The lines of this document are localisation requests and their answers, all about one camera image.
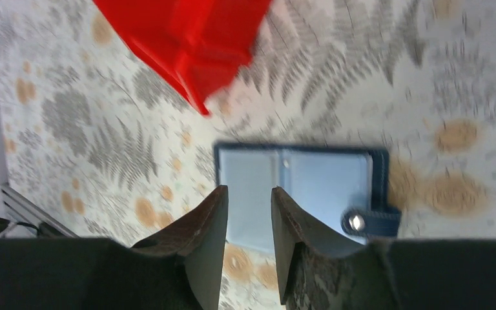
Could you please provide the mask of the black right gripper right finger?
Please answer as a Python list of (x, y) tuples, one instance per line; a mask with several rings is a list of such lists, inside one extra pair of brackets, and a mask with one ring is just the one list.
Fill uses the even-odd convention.
[(271, 193), (288, 309), (496, 309), (496, 240), (377, 238), (362, 245)]

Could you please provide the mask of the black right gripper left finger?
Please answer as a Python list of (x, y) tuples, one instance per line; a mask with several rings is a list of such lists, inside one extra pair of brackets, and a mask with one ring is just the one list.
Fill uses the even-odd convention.
[(228, 189), (131, 247), (0, 238), (0, 309), (217, 309)]

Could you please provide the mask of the navy blue card holder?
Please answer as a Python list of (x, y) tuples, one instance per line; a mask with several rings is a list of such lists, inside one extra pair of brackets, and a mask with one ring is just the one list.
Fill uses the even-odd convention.
[(274, 253), (275, 187), (356, 243), (398, 233), (401, 215), (387, 199), (389, 152), (383, 147), (218, 142), (213, 150), (216, 183), (230, 195), (230, 244)]

